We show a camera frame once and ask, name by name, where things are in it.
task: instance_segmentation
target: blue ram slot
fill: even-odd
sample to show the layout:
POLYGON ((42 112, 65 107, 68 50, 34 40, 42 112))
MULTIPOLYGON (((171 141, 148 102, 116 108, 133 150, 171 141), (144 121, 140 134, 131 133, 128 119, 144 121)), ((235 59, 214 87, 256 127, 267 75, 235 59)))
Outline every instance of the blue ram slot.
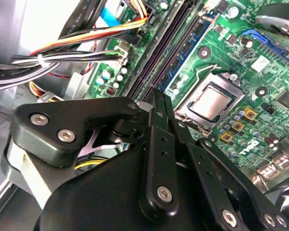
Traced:
POLYGON ((276 47, 273 43, 271 43, 265 36, 263 36, 262 34, 260 34, 258 31, 256 30, 247 30, 245 31, 242 35, 249 35, 252 38, 258 40, 259 42, 267 45, 270 49, 272 49, 275 53, 277 53, 278 55, 280 55, 283 59, 285 59, 286 61, 289 62, 289 57, 287 56, 287 54, 281 50, 280 48, 276 47))
POLYGON ((178 72, 181 70, 183 64, 186 62, 186 60, 194 51, 195 47, 201 41, 202 37, 207 33, 208 28, 210 27, 212 21, 216 18, 216 16, 217 13, 207 14, 202 17, 199 23, 197 23, 197 26, 195 27, 192 36, 190 36, 189 40, 185 42, 185 46, 181 48, 181 50, 178 52, 179 55, 174 61, 172 61, 171 65, 166 71, 163 81, 158 87, 159 90, 164 92, 167 86, 172 82, 173 78, 176 77, 178 72))

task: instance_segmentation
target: black capacitor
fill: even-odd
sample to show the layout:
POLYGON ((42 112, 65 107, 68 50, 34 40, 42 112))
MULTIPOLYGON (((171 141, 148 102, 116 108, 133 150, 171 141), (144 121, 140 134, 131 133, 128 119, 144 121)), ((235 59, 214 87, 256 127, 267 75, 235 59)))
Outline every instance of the black capacitor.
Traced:
POLYGON ((274 134, 274 133, 270 133, 269 134, 269 138, 273 143, 278 143, 279 142, 279 138, 274 134))
POLYGON ((242 38, 240 43, 246 48, 251 48, 254 45, 254 41, 249 38, 242 38))
POLYGON ((270 140, 270 138, 268 137, 265 137, 264 138, 264 142, 270 147, 270 148, 273 148, 275 145, 274 143, 270 140))

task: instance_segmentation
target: silver metal plate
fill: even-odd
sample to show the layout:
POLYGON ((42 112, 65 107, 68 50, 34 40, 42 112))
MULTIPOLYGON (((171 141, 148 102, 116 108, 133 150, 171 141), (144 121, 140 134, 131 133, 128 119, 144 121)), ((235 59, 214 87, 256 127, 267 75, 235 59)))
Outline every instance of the silver metal plate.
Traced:
POLYGON ((196 87, 195 84, 192 86, 192 89, 176 108, 176 118, 192 121, 203 127, 206 126, 209 129, 219 124, 244 98, 244 93, 241 88, 227 80, 222 74, 214 75, 209 73, 199 86, 196 87), (229 93, 231 97, 225 95, 222 91, 229 93), (220 116, 219 119, 212 121, 212 118, 218 115, 220 116))

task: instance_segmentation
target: hex bolt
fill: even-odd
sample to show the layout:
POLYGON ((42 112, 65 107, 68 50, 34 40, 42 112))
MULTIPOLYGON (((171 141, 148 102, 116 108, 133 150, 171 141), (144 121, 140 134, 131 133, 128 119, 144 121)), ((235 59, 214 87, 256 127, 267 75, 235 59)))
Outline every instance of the hex bolt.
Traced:
POLYGON ((136 105, 133 103, 128 103, 127 106, 133 110, 137 109, 136 105))
POLYGON ((183 123, 182 121, 179 121, 178 124, 179 124, 180 127, 185 128, 185 123, 183 123))
POLYGON ((44 116, 42 114, 34 114, 30 117, 30 120, 33 124, 38 126, 44 126, 49 123, 49 119, 47 116, 44 116))
POLYGON ((231 226, 235 227, 236 226, 236 218, 233 216, 231 212, 229 212, 227 209, 224 209, 222 211, 222 215, 224 220, 231 226))
POLYGON ((172 201, 172 193, 171 191, 165 186, 158 187, 158 197, 166 203, 170 203, 172 201))
POLYGON ((206 146, 212 147, 212 144, 209 141, 204 141, 204 143, 206 144, 206 146))
POLYGON ((76 136, 72 131, 63 129, 58 132, 58 138, 64 143, 71 143, 75 140, 76 136))
POLYGON ((160 117, 163 117, 163 114, 161 112, 156 112, 160 117))

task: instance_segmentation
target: white wire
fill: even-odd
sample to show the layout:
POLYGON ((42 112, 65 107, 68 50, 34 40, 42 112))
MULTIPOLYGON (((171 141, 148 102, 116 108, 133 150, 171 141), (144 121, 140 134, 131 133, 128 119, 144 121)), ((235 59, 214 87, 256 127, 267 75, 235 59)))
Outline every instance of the white wire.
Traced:
POLYGON ((144 15, 143 10, 141 9, 141 6, 140 6, 139 2, 138 2, 137 0, 136 0, 136 1, 133 1, 133 2, 134 2, 134 4, 135 4, 136 7, 137 7, 137 11, 138 11, 138 13, 140 14, 140 17, 141 17, 141 18, 144 18, 145 15, 144 15))
MULTIPOLYGON (((49 61, 53 59, 67 59, 67 58, 85 58, 85 57, 90 57, 90 56, 96 56, 99 54, 106 54, 110 52, 115 52, 115 51, 101 51, 101 52, 92 52, 88 54, 66 54, 66 55, 54 55, 50 57, 43 57, 42 59, 44 61, 49 61)), ((24 59, 24 60, 17 60, 13 61, 12 64, 24 64, 24 63, 32 63, 32 62, 39 62, 39 58, 32 58, 32 59, 24 59)))

